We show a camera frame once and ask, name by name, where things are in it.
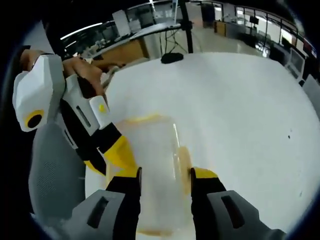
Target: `floor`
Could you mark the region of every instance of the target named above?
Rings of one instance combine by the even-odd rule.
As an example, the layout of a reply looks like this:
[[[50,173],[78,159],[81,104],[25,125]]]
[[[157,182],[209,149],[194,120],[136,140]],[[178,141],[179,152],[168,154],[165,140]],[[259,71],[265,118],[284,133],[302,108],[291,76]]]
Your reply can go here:
[[[194,26],[191,33],[194,53],[224,52],[263,56],[263,53],[258,49],[252,48],[240,40],[220,36],[214,33],[212,28]],[[186,54],[188,51],[186,33],[182,30],[157,33],[144,39],[151,59],[160,58],[161,55],[170,51],[181,54]]]

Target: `yellow circle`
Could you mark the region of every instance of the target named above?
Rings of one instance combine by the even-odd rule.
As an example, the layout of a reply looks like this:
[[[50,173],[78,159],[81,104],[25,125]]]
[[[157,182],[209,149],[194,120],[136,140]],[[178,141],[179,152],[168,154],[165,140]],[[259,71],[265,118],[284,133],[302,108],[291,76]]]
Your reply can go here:
[[[104,106],[103,104],[100,104],[100,105],[99,105],[99,111],[100,111],[101,113],[104,113],[104,112],[106,111],[105,106]]]
[[[24,124],[27,128],[29,128],[28,124],[29,124],[29,121],[36,115],[40,115],[41,117],[43,117],[45,114],[45,111],[43,111],[42,109],[41,110],[35,110],[33,112],[31,112],[24,120]]]

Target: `plastic container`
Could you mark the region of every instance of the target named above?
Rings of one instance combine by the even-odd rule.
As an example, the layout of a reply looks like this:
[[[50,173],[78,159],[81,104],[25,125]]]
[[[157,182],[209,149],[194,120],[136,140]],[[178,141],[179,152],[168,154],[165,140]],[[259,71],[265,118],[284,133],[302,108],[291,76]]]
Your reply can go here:
[[[180,147],[170,117],[153,115],[116,124],[130,141],[135,161],[142,167],[141,213],[137,232],[170,237],[193,222],[191,214],[191,161]],[[107,184],[120,168],[107,164]]]

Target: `metal pole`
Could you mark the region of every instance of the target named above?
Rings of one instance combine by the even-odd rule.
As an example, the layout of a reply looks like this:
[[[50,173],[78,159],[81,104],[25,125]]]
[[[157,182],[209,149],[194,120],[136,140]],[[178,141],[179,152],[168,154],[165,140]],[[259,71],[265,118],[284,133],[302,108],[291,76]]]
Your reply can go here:
[[[186,0],[178,0],[178,2],[180,4],[180,9],[182,14],[181,29],[185,31],[186,42],[188,45],[188,53],[192,54],[194,52],[194,47],[192,43],[192,34],[191,34],[192,22],[189,20],[189,15],[186,7]]]

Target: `computer mouse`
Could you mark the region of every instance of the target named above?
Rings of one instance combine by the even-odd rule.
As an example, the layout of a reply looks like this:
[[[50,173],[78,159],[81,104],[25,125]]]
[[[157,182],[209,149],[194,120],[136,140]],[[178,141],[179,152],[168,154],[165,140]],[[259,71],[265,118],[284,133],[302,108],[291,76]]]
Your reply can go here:
[[[165,53],[161,58],[161,63],[163,64],[171,64],[174,62],[178,62],[184,59],[184,55],[178,52],[169,52]]]

